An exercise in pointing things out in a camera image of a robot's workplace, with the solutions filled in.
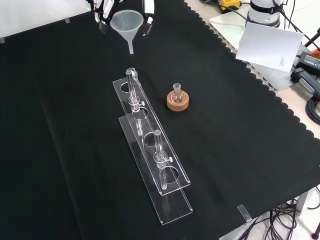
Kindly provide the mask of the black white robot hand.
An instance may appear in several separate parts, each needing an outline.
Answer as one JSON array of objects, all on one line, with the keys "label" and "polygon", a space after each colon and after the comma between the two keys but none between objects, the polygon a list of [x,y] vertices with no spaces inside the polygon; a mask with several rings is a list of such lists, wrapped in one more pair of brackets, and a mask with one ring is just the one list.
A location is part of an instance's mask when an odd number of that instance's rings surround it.
[{"label": "black white robot hand", "polygon": [[[122,0],[86,0],[85,4],[89,12],[94,12],[94,19],[98,23],[98,28],[102,33],[106,33],[110,27],[110,22],[117,12],[120,2]],[[150,33],[153,27],[155,15],[155,1],[142,1],[142,35],[146,36]]]}]

